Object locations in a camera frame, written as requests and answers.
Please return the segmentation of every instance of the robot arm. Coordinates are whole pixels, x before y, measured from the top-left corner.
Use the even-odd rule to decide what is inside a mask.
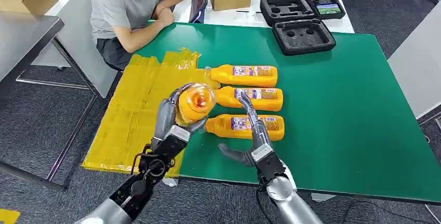
[[[245,166],[257,168],[259,186],[266,189],[271,200],[277,205],[285,224],[322,224],[314,211],[297,194],[291,172],[273,150],[266,127],[258,119],[250,98],[242,93],[239,101],[247,111],[251,123],[253,147],[249,151],[241,152],[220,144],[222,153]]]
[[[175,90],[168,99],[161,102],[151,144],[144,147],[139,158],[138,175],[132,175],[108,199],[79,220],[79,224],[129,224],[138,217],[153,195],[153,187],[173,167],[174,157],[188,144],[190,136],[205,125],[206,118],[183,128],[176,125],[176,105],[180,94],[190,87],[187,84]]]

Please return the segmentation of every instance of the table leg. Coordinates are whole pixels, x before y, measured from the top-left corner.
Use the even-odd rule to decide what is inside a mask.
[[[64,48],[62,43],[57,39],[57,37],[54,37],[52,40],[53,45],[57,48],[57,50],[61,53],[61,55],[66,59],[66,61],[69,63],[69,65],[75,70],[75,72],[78,73],[78,75],[81,77],[81,79],[86,84],[84,85],[72,85],[72,84],[64,84],[64,83],[56,83],[56,82],[46,82],[46,81],[36,81],[36,80],[26,80],[23,78],[20,78],[20,76],[17,78],[17,82],[21,83],[29,83],[29,84],[36,84],[36,85],[49,85],[49,86],[58,86],[58,87],[65,87],[65,88],[74,88],[74,89],[85,89],[90,90],[93,93],[92,98],[89,101],[89,104],[87,105],[86,109],[84,110],[83,114],[81,115],[80,119],[78,120],[75,129],[73,130],[69,140],[64,145],[63,149],[61,150],[60,154],[58,155],[57,159],[55,160],[52,168],[50,169],[48,175],[46,178],[39,177],[37,175],[34,175],[32,173],[26,172],[22,169],[16,168],[12,165],[6,164],[2,161],[0,161],[0,170],[3,172],[6,172],[8,174],[17,176],[19,178],[34,182],[36,184],[42,185],[44,187],[56,190],[56,191],[62,191],[64,189],[64,186],[59,185],[57,183],[52,182],[55,173],[57,172],[58,168],[60,167],[61,163],[63,162],[64,158],[66,157],[67,152],[69,151],[70,147],[72,146],[73,140],[75,139],[78,132],[80,132],[81,126],[83,125],[84,121],[87,118],[87,115],[89,114],[90,110],[92,109],[92,106],[94,105],[95,101],[101,97],[99,96],[98,91],[93,86],[93,84],[90,82],[90,80],[86,77],[86,75],[81,71],[80,67],[76,64],[75,60],[72,58],[72,56],[68,53],[68,51]]]
[[[178,186],[179,180],[177,178],[162,178],[162,182],[170,187]]]
[[[56,184],[55,182],[51,182],[47,179],[26,172],[23,169],[16,168],[12,165],[4,163],[3,161],[0,161],[0,170],[10,175],[17,176],[30,182],[34,182],[38,185],[42,185],[55,191],[62,191],[64,189],[62,185]]]
[[[62,45],[60,40],[57,37],[54,37],[54,39],[52,40],[52,44],[61,53],[61,55],[64,57],[64,59],[66,59],[66,61],[75,70],[75,72],[78,73],[78,75],[84,81],[84,83],[86,84],[88,89],[94,95],[92,96],[92,99],[89,101],[89,104],[87,105],[86,109],[84,110],[83,114],[81,115],[80,119],[78,120],[78,122],[75,126],[75,129],[73,130],[69,140],[64,145],[63,149],[61,150],[61,153],[58,155],[57,159],[55,160],[55,163],[53,164],[52,168],[50,169],[49,174],[46,177],[46,179],[49,181],[51,181],[54,178],[54,175],[57,172],[58,168],[60,167],[61,162],[64,160],[64,157],[66,156],[67,151],[69,150],[70,146],[72,145],[72,142],[76,137],[76,134],[78,134],[78,132],[80,131],[81,126],[83,125],[84,121],[86,120],[87,115],[89,114],[90,110],[92,109],[92,106],[94,105],[96,99],[99,97],[99,92],[96,90],[96,88],[90,82],[90,80],[86,77],[86,75],[80,69],[78,64],[76,64],[75,60],[72,58],[72,56],[66,50],[66,48]]]
[[[335,197],[333,194],[318,194],[318,193],[311,193],[311,198],[315,202],[323,202],[326,200],[329,200],[331,198]]]
[[[40,81],[40,80],[29,80],[27,78],[21,78],[21,77],[18,77],[15,80],[15,82],[24,83],[24,84],[33,84],[33,85],[48,85],[48,86],[63,87],[63,88],[89,90],[89,88],[85,85],[75,85],[75,84],[57,83],[57,82]]]
[[[76,137],[76,134],[80,132],[81,126],[83,125],[84,121],[86,120],[87,115],[89,114],[90,110],[92,109],[92,106],[94,105],[96,99],[98,98],[97,95],[93,95],[92,99],[89,101],[89,104],[87,105],[86,109],[84,110],[83,114],[80,117],[80,120],[78,120],[75,129],[73,129],[72,134],[70,135],[69,140],[64,145],[63,149],[61,150],[61,153],[58,155],[57,159],[55,160],[55,163],[52,165],[52,168],[49,171],[49,174],[46,176],[46,180],[52,181],[54,178],[55,173],[57,172],[58,168],[60,167],[61,163],[64,160],[64,157],[68,153],[70,146],[73,143],[73,140]]]

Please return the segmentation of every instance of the gray t-shirt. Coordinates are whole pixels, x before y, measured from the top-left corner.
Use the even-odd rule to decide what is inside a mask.
[[[92,36],[116,37],[112,27],[142,28],[159,0],[92,0]]]

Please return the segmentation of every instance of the tablet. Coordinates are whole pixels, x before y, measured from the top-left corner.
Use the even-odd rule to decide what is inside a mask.
[[[199,19],[199,15],[207,6],[208,0],[191,0],[190,23]]]

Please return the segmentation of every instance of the man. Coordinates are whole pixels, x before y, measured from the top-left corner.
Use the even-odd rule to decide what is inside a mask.
[[[182,0],[92,0],[92,36],[104,61],[124,70],[132,53],[174,21],[170,7]],[[147,25],[148,19],[156,19]]]

